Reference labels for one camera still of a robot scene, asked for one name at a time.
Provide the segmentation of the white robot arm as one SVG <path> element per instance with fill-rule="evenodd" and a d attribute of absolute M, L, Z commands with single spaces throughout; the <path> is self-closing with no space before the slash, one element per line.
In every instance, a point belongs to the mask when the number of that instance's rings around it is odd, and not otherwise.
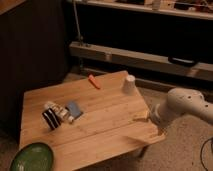
<path fill-rule="evenodd" d="M 187 88 L 169 90 L 162 103 L 153 106 L 146 117 L 135 118 L 135 121 L 150 120 L 158 127 L 165 128 L 184 114 L 193 115 L 213 125 L 213 103 L 206 101 L 200 91 Z"/>

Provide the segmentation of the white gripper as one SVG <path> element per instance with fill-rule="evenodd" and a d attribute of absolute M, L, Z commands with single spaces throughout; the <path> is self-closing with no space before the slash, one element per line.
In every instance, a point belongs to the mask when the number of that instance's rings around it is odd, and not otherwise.
<path fill-rule="evenodd" d="M 154 124 L 166 127 L 168 121 L 165 104 L 156 104 L 151 108 L 150 113 L 148 111 L 141 111 L 133 116 L 134 121 L 148 121 L 149 118 Z"/>

